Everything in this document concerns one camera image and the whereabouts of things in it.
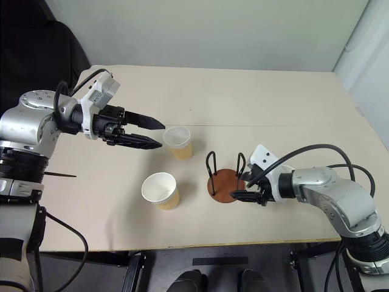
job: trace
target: cup rim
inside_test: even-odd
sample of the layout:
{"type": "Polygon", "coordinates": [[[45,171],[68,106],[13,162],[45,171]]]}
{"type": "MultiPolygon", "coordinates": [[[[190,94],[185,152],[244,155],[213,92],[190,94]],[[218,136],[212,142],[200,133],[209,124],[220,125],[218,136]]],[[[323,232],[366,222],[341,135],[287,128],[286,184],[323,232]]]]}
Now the cup rim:
{"type": "Polygon", "coordinates": [[[189,140],[190,140],[190,138],[191,138],[191,133],[190,133],[190,131],[189,131],[189,129],[187,128],[187,127],[185,127],[185,126],[173,126],[173,127],[170,127],[170,128],[168,128],[168,129],[166,129],[166,131],[163,133],[163,135],[162,135],[162,139],[164,140],[164,142],[169,146],[169,147],[171,147],[171,148],[175,148],[175,147],[180,147],[180,146],[183,146],[183,145],[185,145],[185,144],[187,144],[188,142],[189,142],[189,140]],[[187,132],[188,132],[188,138],[186,139],[186,140],[184,140],[183,142],[181,142],[181,143],[179,143],[179,144],[170,144],[170,143],[168,143],[167,141],[166,141],[166,134],[169,132],[169,131],[171,131],[172,129],[177,129],[177,128],[183,128],[183,129],[185,129],[187,132]]]}
{"type": "Polygon", "coordinates": [[[142,187],[141,187],[142,197],[143,197],[145,200],[149,201],[150,203],[157,203],[157,204],[162,204],[162,203],[165,203],[165,202],[169,201],[169,200],[171,199],[171,197],[174,195],[174,193],[176,192],[176,190],[177,190],[177,181],[176,181],[176,179],[174,178],[173,175],[171,175],[170,173],[167,173],[167,172],[156,172],[156,173],[153,173],[152,175],[148,176],[147,179],[144,180],[144,182],[143,182],[143,184],[142,184],[142,187]],[[166,196],[166,197],[163,198],[163,199],[151,200],[151,199],[147,198],[147,197],[143,194],[143,187],[144,187],[145,183],[146,183],[149,179],[151,179],[153,176],[161,175],[161,174],[168,175],[168,176],[170,176],[170,177],[173,179],[173,181],[174,181],[174,189],[173,189],[173,191],[172,191],[171,193],[169,193],[168,196],[166,196]]]}

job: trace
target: black chair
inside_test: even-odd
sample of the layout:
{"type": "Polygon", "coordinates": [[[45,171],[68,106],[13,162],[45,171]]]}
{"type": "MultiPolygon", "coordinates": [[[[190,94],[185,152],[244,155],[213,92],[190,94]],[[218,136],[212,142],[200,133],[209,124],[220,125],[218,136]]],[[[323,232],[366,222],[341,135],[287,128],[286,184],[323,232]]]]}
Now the black chair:
{"type": "Polygon", "coordinates": [[[44,0],[1,0],[0,114],[34,89],[72,89],[91,65],[76,37],[44,0]]]}

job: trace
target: shoe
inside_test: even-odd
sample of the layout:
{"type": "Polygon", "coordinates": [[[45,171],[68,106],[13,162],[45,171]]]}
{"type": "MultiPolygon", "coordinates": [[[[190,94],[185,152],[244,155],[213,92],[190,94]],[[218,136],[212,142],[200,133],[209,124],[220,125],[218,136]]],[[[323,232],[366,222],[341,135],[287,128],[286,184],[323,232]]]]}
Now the shoe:
{"type": "Polygon", "coordinates": [[[198,269],[182,273],[167,292],[206,292],[208,278],[198,269]]]}
{"type": "Polygon", "coordinates": [[[245,269],[238,277],[238,292],[270,292],[270,287],[257,272],[245,269]]]}

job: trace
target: floor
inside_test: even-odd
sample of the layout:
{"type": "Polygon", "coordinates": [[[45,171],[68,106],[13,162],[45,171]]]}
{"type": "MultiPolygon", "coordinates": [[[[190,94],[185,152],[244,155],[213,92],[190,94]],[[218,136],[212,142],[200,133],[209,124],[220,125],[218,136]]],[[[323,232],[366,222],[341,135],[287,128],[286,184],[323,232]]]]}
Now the floor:
{"type": "MultiPolygon", "coordinates": [[[[218,246],[211,248],[185,248],[153,251],[155,258],[147,292],[165,292],[168,286],[182,272],[199,269],[208,275],[208,292],[236,291],[238,273],[245,268],[258,271],[272,287],[273,291],[300,291],[296,270],[290,267],[289,253],[301,246],[279,245],[242,245],[218,246]],[[234,257],[232,265],[193,266],[193,259],[234,257]]],[[[315,291],[323,291],[325,276],[333,254],[323,255],[310,260],[315,291]]],[[[33,256],[29,256],[30,268],[35,277],[33,256]]],[[[45,291],[53,291],[72,275],[78,262],[41,256],[45,291]]],[[[340,262],[340,272],[345,292],[352,292],[346,269],[340,262]]],[[[87,263],[79,276],[64,291],[120,292],[126,274],[126,268],[87,263]]],[[[339,289],[335,275],[332,276],[329,291],[339,289]]]]}

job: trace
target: clear plastic cup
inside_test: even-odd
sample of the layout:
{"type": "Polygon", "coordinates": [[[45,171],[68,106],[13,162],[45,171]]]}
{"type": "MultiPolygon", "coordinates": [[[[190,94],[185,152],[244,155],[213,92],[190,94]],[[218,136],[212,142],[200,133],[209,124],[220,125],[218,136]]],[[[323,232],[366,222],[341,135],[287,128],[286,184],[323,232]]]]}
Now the clear plastic cup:
{"type": "Polygon", "coordinates": [[[162,210],[174,209],[180,201],[176,180],[166,172],[150,175],[142,184],[142,196],[162,210]]]}
{"type": "Polygon", "coordinates": [[[192,156],[190,132],[182,126],[171,127],[164,132],[162,139],[175,158],[186,160],[192,156]]]}

